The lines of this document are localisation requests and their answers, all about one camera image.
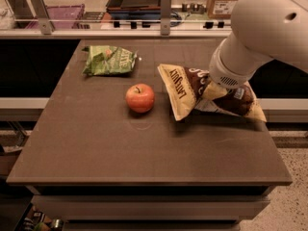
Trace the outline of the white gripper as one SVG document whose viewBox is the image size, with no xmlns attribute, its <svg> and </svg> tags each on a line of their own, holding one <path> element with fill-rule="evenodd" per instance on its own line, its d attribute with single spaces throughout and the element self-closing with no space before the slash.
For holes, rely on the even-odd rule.
<svg viewBox="0 0 308 231">
<path fill-rule="evenodd" d="M 222 45 L 215 50 L 209 63 L 210 77 L 214 82 L 211 81 L 201 95 L 207 100 L 225 96 L 228 93 L 227 89 L 236 89 L 253 76 L 253 73 L 242 75 L 231 71 L 222 61 L 221 48 Z"/>
</svg>

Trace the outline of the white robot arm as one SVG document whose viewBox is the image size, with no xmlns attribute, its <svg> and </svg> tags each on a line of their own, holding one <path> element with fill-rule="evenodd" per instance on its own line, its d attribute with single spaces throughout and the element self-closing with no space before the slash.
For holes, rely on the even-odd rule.
<svg viewBox="0 0 308 231">
<path fill-rule="evenodd" d="M 261 98 L 308 97 L 308 0 L 238 0 L 231 33 L 210 61 L 210 77 Z"/>
</svg>

